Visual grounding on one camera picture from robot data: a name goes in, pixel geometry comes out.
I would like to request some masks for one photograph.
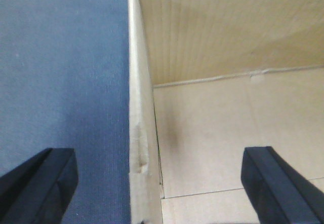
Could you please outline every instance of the black plastic jaw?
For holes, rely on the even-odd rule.
[[[261,224],[324,223],[324,194],[272,147],[245,149],[241,180]]]
[[[0,178],[0,223],[60,223],[77,183],[74,149],[38,153]]]

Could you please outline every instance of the cardboard box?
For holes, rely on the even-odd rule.
[[[324,0],[129,0],[132,223],[256,223],[244,147],[324,190]]]

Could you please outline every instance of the gray-blue floor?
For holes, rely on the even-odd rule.
[[[63,224],[129,223],[127,0],[0,0],[0,174],[74,147]]]

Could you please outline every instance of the blue fabric surface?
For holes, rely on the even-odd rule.
[[[0,174],[73,147],[63,224],[129,223],[127,0],[0,0]]]

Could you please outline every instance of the torn cardboard edge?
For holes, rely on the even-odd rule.
[[[269,73],[281,73],[281,72],[291,72],[291,71],[299,71],[299,70],[309,70],[309,69],[317,69],[317,68],[324,68],[323,65],[312,65],[312,66],[301,66],[301,67],[287,67],[287,68],[266,68],[266,69],[258,69],[249,72],[242,72],[242,73],[234,73],[234,74],[226,74],[223,76],[215,76],[203,79],[195,79],[195,80],[187,80],[187,81],[178,81],[178,82],[170,82],[165,84],[158,84],[153,85],[153,88],[163,88],[169,86],[182,86],[182,85],[189,85],[189,84],[198,84],[204,82],[211,82],[211,81],[218,81],[224,79],[232,79],[232,78],[240,78],[240,77],[253,77],[259,76]]]

